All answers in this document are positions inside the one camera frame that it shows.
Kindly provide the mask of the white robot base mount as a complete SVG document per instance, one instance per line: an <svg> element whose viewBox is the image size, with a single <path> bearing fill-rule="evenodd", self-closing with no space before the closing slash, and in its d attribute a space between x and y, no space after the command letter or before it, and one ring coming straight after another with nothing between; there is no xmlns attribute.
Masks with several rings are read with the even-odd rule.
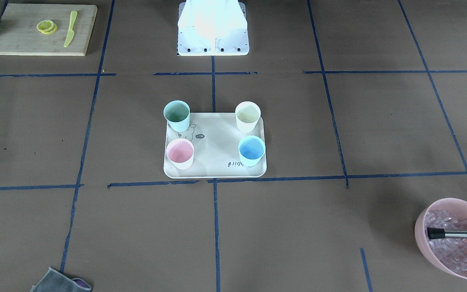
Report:
<svg viewBox="0 0 467 292"><path fill-rule="evenodd" d="M245 4L238 0L187 0L178 8L180 56L249 54Z"/></svg>

